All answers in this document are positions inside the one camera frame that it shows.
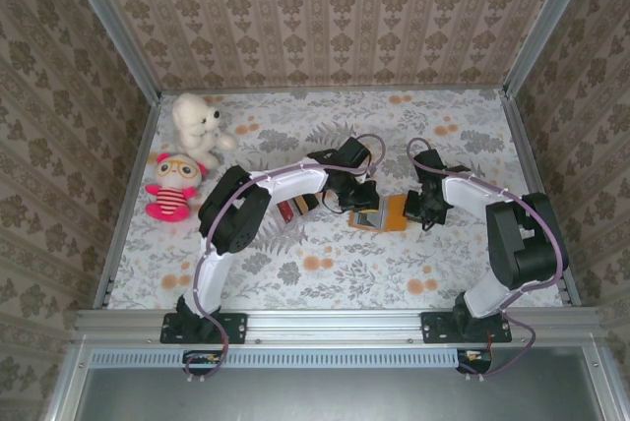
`wallpaper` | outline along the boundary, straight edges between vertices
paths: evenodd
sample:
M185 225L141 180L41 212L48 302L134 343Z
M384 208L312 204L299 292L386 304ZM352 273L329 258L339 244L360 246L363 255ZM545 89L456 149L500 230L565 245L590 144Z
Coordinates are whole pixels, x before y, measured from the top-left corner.
M113 0L164 90L501 84L544 0Z
M0 419L51 395L147 113L88 0L0 0Z
M630 0L571 0L517 102L581 296L630 382Z

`white platform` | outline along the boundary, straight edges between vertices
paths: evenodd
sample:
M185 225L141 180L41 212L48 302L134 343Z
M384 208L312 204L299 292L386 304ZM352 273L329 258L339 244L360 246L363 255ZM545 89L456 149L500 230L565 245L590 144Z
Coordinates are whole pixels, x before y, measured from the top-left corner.
M161 114L150 162L174 151L170 107ZM191 205L204 201L233 164L254 171L298 161L308 152L339 146L349 135L376 133L388 146L375 179L384 195L419 189L405 155L407 142L423 136L448 165L463 164L477 176L527 192L500 98L493 90L250 93L215 96L240 148L200 187ZM379 153L373 144L373 152ZM144 212L152 198L145 169L109 309L172 308L191 284L199 257L199 221L155 221ZM320 210L316 219L279 235L271 223L243 251L223 292L229 309L374 309L450 307L455 296L487 270L485 225L451 210L445 226L423 233L371 233L349 228L347 215ZM561 306L556 288L522 298L516 306Z

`stuffed toy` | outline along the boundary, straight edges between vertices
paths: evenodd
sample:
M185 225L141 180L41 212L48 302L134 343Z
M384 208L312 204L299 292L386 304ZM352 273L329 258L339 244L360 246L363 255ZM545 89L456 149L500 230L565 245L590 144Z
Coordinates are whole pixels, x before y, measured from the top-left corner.
M156 181L146 190L157 196L157 200L146 207L150 217L160 221L177 222L190 215L188 200L195 196L201 177L208 170L192 158L178 153L161 153L157 156Z
M235 150L238 142L219 129L221 113L203 98L183 93L173 103L173 123L177 129L177 150L194 158L207 169L217 168L219 161L211 150Z

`yellow object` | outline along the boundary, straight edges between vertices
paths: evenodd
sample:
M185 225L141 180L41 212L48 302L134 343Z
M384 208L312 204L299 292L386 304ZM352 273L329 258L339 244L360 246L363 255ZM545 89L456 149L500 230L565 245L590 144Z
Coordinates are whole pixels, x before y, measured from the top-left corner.
M308 205L306 205L306 201L304 200L303 197L301 197L301 196L295 197L293 200L295 201L295 204L299 208L299 212L300 213L302 213L302 214L307 214L308 213Z
M404 231L407 229L407 218L404 215L407 195L394 195L381 198L378 210L351 212L348 225L366 231ZM366 218L363 215L377 214L376 218Z

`white teddy bear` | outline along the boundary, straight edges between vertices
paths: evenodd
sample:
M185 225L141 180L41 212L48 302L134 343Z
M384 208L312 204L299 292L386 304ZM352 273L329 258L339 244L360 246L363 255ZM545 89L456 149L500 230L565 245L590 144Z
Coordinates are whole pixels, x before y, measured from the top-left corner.
M219 160L211 150L235 150L238 142L219 129L221 114L203 98L183 93L173 103L173 123L177 129L177 149L207 169L217 168Z

